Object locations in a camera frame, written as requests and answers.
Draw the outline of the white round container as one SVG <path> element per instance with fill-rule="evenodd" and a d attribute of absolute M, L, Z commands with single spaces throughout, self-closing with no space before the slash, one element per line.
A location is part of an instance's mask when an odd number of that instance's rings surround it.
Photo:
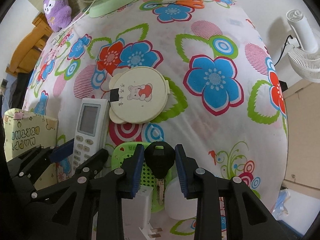
<path fill-rule="evenodd" d="M 197 200 L 186 199 L 181 192 L 178 177 L 167 185 L 164 193 L 164 209 L 171 219 L 183 220 L 196 216 Z"/>

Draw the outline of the white power adapter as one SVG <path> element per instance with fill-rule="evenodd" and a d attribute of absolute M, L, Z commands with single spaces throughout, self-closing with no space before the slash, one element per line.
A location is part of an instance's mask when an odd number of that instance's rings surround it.
<path fill-rule="evenodd" d="M 161 228 L 150 224 L 153 188 L 141 185 L 133 199 L 122 199 L 125 239 L 160 239 Z"/>

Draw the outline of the black key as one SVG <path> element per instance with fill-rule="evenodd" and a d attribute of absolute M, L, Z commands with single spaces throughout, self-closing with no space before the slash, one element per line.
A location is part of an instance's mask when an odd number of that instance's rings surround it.
<path fill-rule="evenodd" d="M 164 204 L 165 177 L 175 163 L 174 149 L 164 141 L 152 142 L 144 151 L 146 165 L 156 178 L 159 204 Z"/>

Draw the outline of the white remote control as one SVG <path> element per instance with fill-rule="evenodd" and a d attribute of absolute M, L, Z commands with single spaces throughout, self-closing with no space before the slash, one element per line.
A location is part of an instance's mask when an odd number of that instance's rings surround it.
<path fill-rule="evenodd" d="M 105 147 L 109 109 L 107 99 L 82 99 L 74 136 L 72 175 L 81 164 Z"/>

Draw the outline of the yellow birthday storage box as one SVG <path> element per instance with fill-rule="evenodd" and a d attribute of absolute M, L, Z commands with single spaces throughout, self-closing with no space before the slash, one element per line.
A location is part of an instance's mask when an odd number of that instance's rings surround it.
<path fill-rule="evenodd" d="M 12 108 L 4 113 L 3 122 L 7 161 L 20 158 L 36 146 L 47 148 L 56 145 L 56 118 Z"/>

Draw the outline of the floral tablecloth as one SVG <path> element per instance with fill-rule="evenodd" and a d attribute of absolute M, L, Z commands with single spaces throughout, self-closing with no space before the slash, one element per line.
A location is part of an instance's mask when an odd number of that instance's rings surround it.
<path fill-rule="evenodd" d="M 58 144 L 74 137 L 83 98 L 105 99 L 111 79 L 136 67 L 160 72 L 170 94 L 144 124 L 108 126 L 106 148 L 181 144 L 213 175 L 239 177 L 272 210 L 287 160 L 287 114 L 273 61 L 235 0 L 135 0 L 53 34 L 35 65 L 23 109 L 59 121 Z"/>

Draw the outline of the round cream bear mirror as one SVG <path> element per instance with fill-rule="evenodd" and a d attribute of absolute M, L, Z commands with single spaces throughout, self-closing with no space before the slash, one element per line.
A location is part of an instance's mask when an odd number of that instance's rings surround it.
<path fill-rule="evenodd" d="M 164 109 L 169 81 L 154 68 L 135 67 L 118 73 L 109 83 L 109 117 L 115 124 L 143 124 Z"/>

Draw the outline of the orange wooden chair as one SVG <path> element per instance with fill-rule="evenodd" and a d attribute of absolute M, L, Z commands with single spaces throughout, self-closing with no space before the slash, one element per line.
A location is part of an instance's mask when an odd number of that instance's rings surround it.
<path fill-rule="evenodd" d="M 34 28 L 15 49 L 5 72 L 17 77 L 18 73 L 30 73 L 37 63 L 53 31 L 44 13 L 40 12 L 33 20 Z"/>

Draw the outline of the cardboard box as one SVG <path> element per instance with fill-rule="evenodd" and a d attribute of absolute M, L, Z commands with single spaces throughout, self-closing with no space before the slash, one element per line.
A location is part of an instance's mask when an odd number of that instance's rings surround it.
<path fill-rule="evenodd" d="M 284 98 L 289 146 L 283 186 L 319 198 L 319 84 L 300 80 Z"/>

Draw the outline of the purple plush toy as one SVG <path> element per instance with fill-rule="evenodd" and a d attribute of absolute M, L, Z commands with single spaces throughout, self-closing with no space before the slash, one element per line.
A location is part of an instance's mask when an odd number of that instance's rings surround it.
<path fill-rule="evenodd" d="M 43 10 L 53 32 L 68 27 L 72 21 L 72 9 L 68 0 L 44 0 Z"/>

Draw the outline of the white floor fan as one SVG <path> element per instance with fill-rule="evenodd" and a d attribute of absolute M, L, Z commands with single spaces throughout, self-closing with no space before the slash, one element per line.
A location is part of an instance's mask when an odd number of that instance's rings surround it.
<path fill-rule="evenodd" d="M 286 19 L 291 31 L 272 55 L 280 80 L 288 87 L 300 80 L 319 83 L 319 30 L 298 9 L 289 10 Z"/>

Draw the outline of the orange scissors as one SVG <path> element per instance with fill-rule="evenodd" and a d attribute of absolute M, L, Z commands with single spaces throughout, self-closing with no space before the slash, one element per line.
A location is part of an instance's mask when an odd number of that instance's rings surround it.
<path fill-rule="evenodd" d="M 176 5 L 181 5 L 181 6 L 185 6 L 185 7 L 190 7 L 193 9 L 203 9 L 204 8 L 203 0 L 176 0 L 176 1 L 170 1 L 170 2 L 151 3 L 151 5 L 165 5 L 165 4 L 176 4 Z"/>

